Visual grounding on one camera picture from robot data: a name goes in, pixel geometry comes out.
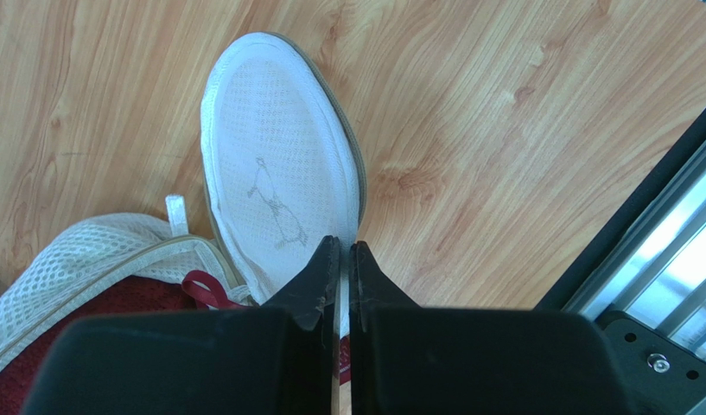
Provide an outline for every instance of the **mesh bag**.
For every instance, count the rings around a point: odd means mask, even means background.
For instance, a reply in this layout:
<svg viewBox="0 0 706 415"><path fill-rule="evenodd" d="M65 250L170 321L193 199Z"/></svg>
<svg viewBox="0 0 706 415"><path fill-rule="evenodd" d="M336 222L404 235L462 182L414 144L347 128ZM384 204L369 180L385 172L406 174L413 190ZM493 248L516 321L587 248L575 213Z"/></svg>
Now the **mesh bag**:
<svg viewBox="0 0 706 415"><path fill-rule="evenodd" d="M130 275L180 284L201 270L231 301L264 303L322 237L355 241L366 194L359 149L319 71L289 40L250 34L222 54L201 104L201 150L217 245L188 234L174 195L168 222L109 214L69 227L0 298L0 371ZM340 286L347 300L347 280ZM348 327L340 323L342 335Z"/></svg>

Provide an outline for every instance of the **wooden surface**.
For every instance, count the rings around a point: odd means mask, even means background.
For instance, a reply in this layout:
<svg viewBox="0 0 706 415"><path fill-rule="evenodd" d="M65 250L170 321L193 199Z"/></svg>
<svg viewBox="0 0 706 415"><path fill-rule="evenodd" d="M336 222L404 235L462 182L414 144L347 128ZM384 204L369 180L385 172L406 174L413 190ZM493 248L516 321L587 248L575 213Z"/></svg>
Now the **wooden surface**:
<svg viewBox="0 0 706 415"><path fill-rule="evenodd" d="M0 294L58 233L188 198L239 35L319 64L367 163L360 238L419 303L533 306L706 106L706 6L0 1Z"/></svg>

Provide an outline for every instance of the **screw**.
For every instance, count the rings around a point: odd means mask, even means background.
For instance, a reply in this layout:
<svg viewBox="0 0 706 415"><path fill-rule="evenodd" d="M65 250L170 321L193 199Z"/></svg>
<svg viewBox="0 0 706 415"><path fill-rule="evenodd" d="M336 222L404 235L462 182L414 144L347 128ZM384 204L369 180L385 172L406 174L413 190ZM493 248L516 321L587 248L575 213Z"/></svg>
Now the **screw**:
<svg viewBox="0 0 706 415"><path fill-rule="evenodd" d="M657 372L658 374L663 374L670 370L670 362L667 361L667 358L663 354L650 354L649 357L646 358L646 363L648 363L649 367L654 369L654 372Z"/></svg>

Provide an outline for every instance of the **embroidered design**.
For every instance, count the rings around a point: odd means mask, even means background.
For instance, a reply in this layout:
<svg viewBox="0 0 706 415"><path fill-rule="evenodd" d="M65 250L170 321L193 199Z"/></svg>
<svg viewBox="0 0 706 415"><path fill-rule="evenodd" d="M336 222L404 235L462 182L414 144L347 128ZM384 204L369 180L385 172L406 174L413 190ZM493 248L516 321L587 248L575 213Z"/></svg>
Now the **embroidered design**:
<svg viewBox="0 0 706 415"><path fill-rule="evenodd" d="M302 246L306 246L308 237L304 232L304 228L302 228L302 223L296 215L291 212L291 209L283 204L281 198L278 197L276 188L273 186L273 181L270 178L268 168L265 166L265 160L262 157L257 157L256 163L258 163L256 180L253 182L253 187L248 190L248 197L258 195L273 214L273 219L276 221L278 231L282 237L282 239L276 243L276 249L281 249L287 244L293 244L295 242L302 244ZM270 191L273 192L273 195L264 195L264 191L262 191L258 186L260 182L264 182L264 184L266 184L266 186L264 186L265 192L267 193L268 189L270 189ZM288 229L288 224L293 224L291 225L292 229Z"/></svg>

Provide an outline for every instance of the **white mesh fabric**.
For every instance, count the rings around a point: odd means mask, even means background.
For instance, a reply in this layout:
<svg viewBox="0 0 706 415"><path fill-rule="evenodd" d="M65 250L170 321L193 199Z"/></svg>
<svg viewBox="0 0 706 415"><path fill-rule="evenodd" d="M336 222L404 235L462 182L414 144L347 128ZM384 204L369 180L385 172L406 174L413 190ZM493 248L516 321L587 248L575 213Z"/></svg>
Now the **white mesh fabric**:
<svg viewBox="0 0 706 415"><path fill-rule="evenodd" d="M201 147L217 236L258 303L322 237L338 237L344 250L355 241L359 183L346 134L285 41L253 33L220 56L202 100Z"/></svg>
<svg viewBox="0 0 706 415"><path fill-rule="evenodd" d="M180 284L189 271L203 270L230 299L246 303L247 289L236 287L218 257L205 239L172 239L168 222L144 214L109 214L69 227L0 297L0 371L63 317L130 275Z"/></svg>

